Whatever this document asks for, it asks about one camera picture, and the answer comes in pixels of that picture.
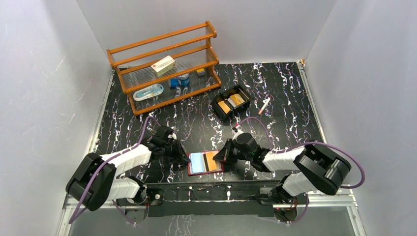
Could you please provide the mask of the red card holder wallet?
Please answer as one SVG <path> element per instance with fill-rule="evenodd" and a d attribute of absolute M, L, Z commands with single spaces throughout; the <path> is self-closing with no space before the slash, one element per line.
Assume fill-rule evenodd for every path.
<path fill-rule="evenodd" d="M 213 174 L 213 173 L 222 173 L 224 172 L 224 165 L 222 165 L 221 171 L 216 172 L 208 172 L 206 170 L 206 153 L 207 151 L 203 152 L 195 152 L 190 153 L 188 156 L 191 160 L 190 163 L 188 163 L 188 175 L 189 176 L 196 176 L 196 175 L 205 175 L 205 174 Z"/>

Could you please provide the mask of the black plastic card tray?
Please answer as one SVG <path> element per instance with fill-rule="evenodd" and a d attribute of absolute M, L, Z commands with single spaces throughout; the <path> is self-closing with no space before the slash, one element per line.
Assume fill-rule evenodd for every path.
<path fill-rule="evenodd" d="M 217 94 L 211 101 L 211 107 L 217 117 L 225 122 L 233 116 L 245 112 L 254 97 L 240 84 Z"/>

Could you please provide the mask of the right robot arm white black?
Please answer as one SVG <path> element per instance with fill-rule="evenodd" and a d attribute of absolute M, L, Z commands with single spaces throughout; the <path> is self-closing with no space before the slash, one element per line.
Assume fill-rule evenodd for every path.
<path fill-rule="evenodd" d="M 284 204 L 309 191 L 335 195 L 352 168 L 349 161 L 325 143 L 307 142 L 274 151 L 261 147 L 251 134 L 242 132 L 228 139 L 213 158 L 227 164 L 245 160 L 259 172 L 291 170 L 268 193 L 260 192 L 260 197 Z"/>

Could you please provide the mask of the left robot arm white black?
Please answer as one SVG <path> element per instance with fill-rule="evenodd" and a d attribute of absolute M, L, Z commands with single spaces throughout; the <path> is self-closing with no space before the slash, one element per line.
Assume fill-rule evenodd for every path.
<path fill-rule="evenodd" d="M 90 211 L 106 201 L 129 199 L 140 205 L 147 198 L 147 185 L 135 177 L 119 178 L 122 173 L 164 159 L 171 164 L 189 163 L 190 159 L 176 137 L 165 125 L 156 133 L 121 151 L 98 155 L 87 154 L 66 185 L 66 192 Z"/>

